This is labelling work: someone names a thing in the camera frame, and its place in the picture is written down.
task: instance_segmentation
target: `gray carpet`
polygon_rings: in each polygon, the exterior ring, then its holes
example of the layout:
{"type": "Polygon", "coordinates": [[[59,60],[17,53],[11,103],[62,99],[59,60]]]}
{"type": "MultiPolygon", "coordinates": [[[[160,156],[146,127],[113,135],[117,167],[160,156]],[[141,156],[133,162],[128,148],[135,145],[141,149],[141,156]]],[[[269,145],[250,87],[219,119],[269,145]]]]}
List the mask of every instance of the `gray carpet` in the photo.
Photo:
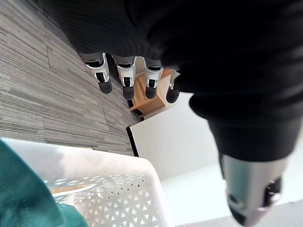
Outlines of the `gray carpet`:
{"type": "Polygon", "coordinates": [[[104,95],[60,30],[25,0],[0,1],[0,136],[133,155],[120,84],[104,95]]]}

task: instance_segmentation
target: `white laundry basket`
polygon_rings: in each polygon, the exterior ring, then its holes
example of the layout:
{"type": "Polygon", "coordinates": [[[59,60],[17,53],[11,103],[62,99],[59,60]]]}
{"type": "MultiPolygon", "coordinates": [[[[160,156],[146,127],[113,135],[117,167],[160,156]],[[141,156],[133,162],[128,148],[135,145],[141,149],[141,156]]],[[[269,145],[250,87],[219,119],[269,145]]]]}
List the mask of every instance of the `white laundry basket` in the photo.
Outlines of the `white laundry basket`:
{"type": "Polygon", "coordinates": [[[3,139],[90,227],[172,227],[158,175],[149,161],[101,151],[3,139]]]}

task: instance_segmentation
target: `wooden cabinet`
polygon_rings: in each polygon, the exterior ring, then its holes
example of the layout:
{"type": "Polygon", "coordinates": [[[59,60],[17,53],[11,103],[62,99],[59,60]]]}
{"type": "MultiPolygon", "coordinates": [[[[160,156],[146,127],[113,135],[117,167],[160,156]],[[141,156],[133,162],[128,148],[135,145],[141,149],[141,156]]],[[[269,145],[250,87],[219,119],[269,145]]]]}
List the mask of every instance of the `wooden cabinet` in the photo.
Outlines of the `wooden cabinet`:
{"type": "MultiPolygon", "coordinates": [[[[161,78],[169,76],[172,70],[164,69],[161,78]]],[[[134,99],[132,100],[133,105],[130,108],[130,111],[139,110],[142,112],[143,116],[147,115],[163,106],[165,106],[166,97],[163,95],[163,92],[157,90],[155,98],[148,99],[145,96],[146,88],[146,78],[144,75],[136,78],[134,82],[134,99]]]]}

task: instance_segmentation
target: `green fabric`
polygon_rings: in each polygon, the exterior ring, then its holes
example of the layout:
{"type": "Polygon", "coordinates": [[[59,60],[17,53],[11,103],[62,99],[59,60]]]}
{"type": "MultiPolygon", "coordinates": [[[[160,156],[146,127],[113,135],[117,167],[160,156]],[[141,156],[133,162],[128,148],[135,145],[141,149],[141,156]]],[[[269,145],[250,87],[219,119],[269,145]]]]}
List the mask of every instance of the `green fabric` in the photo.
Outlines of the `green fabric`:
{"type": "Polygon", "coordinates": [[[42,180],[0,140],[0,227],[87,227],[75,207],[55,203],[42,180]]]}
{"type": "Polygon", "coordinates": [[[83,216],[74,206],[58,204],[58,207],[66,221],[62,227],[89,227],[83,216]]]}

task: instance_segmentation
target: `black fabric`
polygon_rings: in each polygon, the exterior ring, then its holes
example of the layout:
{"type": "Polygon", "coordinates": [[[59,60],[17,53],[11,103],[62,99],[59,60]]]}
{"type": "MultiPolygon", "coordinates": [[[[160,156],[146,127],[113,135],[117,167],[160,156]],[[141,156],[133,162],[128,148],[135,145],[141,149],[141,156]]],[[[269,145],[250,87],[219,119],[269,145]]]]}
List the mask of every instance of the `black fabric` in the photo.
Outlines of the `black fabric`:
{"type": "Polygon", "coordinates": [[[258,160],[291,152],[303,114],[303,0],[40,1],[79,53],[180,68],[175,88],[195,93],[190,106],[213,125],[221,153],[256,160],[238,154],[254,154],[261,134],[270,140],[258,160]]]}

